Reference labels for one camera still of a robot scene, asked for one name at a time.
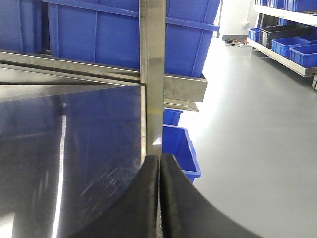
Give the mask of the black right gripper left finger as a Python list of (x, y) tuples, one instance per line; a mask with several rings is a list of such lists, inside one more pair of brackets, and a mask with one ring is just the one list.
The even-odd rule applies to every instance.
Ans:
[(123, 195), (72, 238), (154, 238), (158, 212), (159, 157), (147, 155)]

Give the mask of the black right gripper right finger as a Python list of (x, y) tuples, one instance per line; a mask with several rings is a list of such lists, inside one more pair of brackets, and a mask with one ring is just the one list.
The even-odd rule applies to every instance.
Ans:
[(160, 204), (166, 238), (257, 238), (210, 204), (172, 154), (160, 157)]

